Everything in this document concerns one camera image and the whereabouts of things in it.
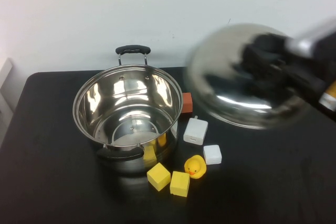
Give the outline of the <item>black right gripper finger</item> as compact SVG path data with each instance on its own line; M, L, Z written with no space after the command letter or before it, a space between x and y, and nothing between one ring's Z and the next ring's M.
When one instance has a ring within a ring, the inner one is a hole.
M284 88L286 75L281 71L248 72L243 71L245 82L243 88L248 93L271 93Z
M243 62L252 62L258 56L270 62L286 62L285 42L287 36L274 33L258 34L244 45Z

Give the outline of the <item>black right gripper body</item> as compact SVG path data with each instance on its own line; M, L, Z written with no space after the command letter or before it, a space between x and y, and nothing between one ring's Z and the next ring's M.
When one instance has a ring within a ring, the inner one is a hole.
M303 58L282 52L278 88L291 90L307 101L317 103L326 88L327 62L320 58Z

